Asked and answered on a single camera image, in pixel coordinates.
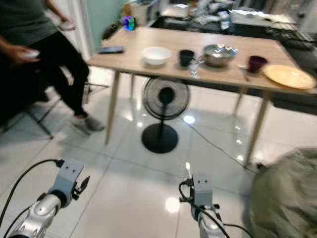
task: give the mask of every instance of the standing fan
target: standing fan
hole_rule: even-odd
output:
[[[143,104],[145,109],[160,123],[149,125],[142,134],[144,146],[155,153],[172,151],[178,142],[177,132],[164,120],[179,116],[187,107],[189,88],[179,80],[152,78],[145,85]]]

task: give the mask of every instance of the fan base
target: fan base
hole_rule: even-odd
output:
[[[160,127],[163,132],[159,138]],[[172,151],[178,142],[177,132],[169,125],[153,124],[148,126],[142,134],[142,143],[150,151],[163,154]]]

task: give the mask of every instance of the white bowl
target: white bowl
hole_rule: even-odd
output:
[[[142,56],[150,65],[161,65],[167,62],[172,52],[164,47],[149,47],[142,51]]]

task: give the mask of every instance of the metal bowl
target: metal bowl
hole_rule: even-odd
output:
[[[213,44],[204,47],[204,61],[210,66],[223,67],[231,62],[238,50],[224,44]]]

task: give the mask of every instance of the gray fabric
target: gray fabric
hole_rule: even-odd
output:
[[[15,45],[29,46],[57,28],[45,16],[45,0],[0,0],[0,35]]]
[[[256,175],[251,197],[256,238],[317,237],[317,149],[298,149]]]

